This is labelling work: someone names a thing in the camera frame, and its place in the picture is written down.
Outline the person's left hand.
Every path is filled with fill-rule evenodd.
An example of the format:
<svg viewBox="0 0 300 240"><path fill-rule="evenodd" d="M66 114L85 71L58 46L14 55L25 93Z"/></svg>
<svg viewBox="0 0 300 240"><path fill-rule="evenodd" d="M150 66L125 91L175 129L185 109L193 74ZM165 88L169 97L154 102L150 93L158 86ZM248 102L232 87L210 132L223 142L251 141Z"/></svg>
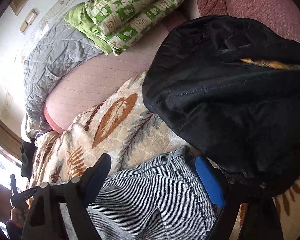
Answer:
<svg viewBox="0 0 300 240"><path fill-rule="evenodd" d="M6 227L15 227L22 229L29 212L29 205L26 204L24 209L13 207L10 211L10 219L6 222Z"/></svg>

